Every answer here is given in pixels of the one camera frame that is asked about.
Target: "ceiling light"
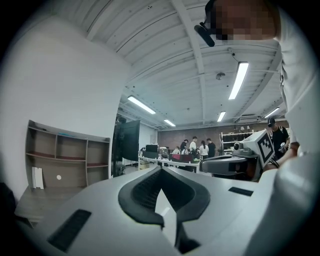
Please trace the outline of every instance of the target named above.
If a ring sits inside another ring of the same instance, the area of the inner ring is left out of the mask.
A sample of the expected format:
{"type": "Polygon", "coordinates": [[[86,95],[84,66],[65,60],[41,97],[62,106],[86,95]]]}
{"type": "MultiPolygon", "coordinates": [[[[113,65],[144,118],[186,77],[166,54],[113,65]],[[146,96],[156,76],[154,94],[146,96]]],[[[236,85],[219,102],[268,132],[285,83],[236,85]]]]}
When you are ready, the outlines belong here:
{"type": "Polygon", "coordinates": [[[239,62],[238,70],[236,72],[236,78],[234,81],[234,85],[233,85],[229,100],[234,100],[237,97],[240,87],[242,86],[242,83],[245,80],[248,67],[249,67],[248,62],[239,62]]]}
{"type": "Polygon", "coordinates": [[[264,118],[270,117],[274,112],[278,111],[280,107],[277,107],[274,111],[272,111],[270,114],[267,114],[264,118]]]}
{"type": "Polygon", "coordinates": [[[151,108],[147,107],[145,104],[143,104],[142,102],[140,102],[139,100],[137,100],[135,97],[133,96],[129,96],[128,100],[133,102],[134,104],[137,104],[139,107],[143,108],[144,110],[148,111],[150,114],[155,114],[156,112],[154,112],[151,108]]]}
{"type": "Polygon", "coordinates": [[[218,122],[221,122],[221,121],[222,121],[222,119],[224,118],[225,114],[226,114],[226,111],[222,111],[222,112],[220,113],[220,116],[219,116],[219,118],[218,118],[218,122]]]}
{"type": "Polygon", "coordinates": [[[173,127],[175,127],[175,125],[172,123],[172,122],[170,122],[169,120],[164,120],[167,124],[169,124],[169,125],[171,125],[171,126],[173,126],[173,127]]]}

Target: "white marker cube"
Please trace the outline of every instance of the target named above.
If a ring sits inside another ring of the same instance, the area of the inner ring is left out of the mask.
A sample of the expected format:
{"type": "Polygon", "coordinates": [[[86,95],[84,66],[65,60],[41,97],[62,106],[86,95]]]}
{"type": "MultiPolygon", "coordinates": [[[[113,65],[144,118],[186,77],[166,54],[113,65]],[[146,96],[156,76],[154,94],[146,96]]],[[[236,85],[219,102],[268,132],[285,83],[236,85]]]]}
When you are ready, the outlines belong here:
{"type": "Polygon", "coordinates": [[[241,141],[241,143],[243,144],[243,148],[250,148],[255,154],[259,155],[262,167],[265,167],[275,154],[274,145],[266,129],[253,133],[241,141]]]}

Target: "white wall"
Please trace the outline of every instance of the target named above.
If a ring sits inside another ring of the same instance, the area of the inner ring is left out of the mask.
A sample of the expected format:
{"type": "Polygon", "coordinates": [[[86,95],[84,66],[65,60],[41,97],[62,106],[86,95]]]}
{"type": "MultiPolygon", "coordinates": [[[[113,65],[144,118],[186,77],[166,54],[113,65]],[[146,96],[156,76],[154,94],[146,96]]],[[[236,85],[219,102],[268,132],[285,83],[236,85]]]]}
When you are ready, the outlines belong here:
{"type": "Polygon", "coordinates": [[[28,185],[28,120],[112,141],[131,67],[84,32],[50,17],[15,43],[2,68],[0,179],[20,199],[28,185]]]}
{"type": "MultiPolygon", "coordinates": [[[[140,124],[139,131],[139,150],[145,147],[147,144],[158,142],[158,132],[146,125],[140,124]]],[[[136,161],[130,161],[128,159],[123,159],[122,163],[124,165],[130,165],[137,163],[136,161]]]]}

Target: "brown wall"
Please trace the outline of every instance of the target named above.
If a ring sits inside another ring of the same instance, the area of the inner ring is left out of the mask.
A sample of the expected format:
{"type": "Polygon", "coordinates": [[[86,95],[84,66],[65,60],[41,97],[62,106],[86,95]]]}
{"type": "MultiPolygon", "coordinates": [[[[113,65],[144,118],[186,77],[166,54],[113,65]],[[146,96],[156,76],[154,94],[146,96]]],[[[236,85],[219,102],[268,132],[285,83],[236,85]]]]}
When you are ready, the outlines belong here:
{"type": "MultiPolygon", "coordinates": [[[[277,122],[279,126],[283,126],[285,128],[289,127],[287,121],[279,121],[277,122]]],[[[266,123],[256,123],[249,124],[250,131],[254,130],[255,132],[261,131],[267,128],[266,123]]],[[[174,149],[176,146],[181,145],[184,139],[188,139],[190,142],[192,141],[193,136],[197,136],[198,141],[196,143],[197,147],[200,147],[201,141],[206,141],[207,138],[211,138],[212,142],[215,144],[216,151],[220,147],[219,134],[224,133],[236,133],[234,130],[234,126],[220,126],[220,127],[211,127],[211,128],[202,128],[202,129],[188,129],[188,130],[170,130],[170,131],[158,131],[158,144],[160,147],[169,147],[170,149],[174,149]]]]}

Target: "ceiling air conditioner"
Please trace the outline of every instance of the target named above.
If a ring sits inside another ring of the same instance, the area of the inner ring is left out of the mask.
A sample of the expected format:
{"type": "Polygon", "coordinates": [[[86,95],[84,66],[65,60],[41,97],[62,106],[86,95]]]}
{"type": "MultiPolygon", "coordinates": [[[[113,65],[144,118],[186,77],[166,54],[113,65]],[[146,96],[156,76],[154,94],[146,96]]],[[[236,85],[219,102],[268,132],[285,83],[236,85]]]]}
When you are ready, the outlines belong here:
{"type": "Polygon", "coordinates": [[[259,120],[259,116],[251,115],[251,116],[242,116],[236,122],[237,124],[252,124],[256,123],[259,120]]]}

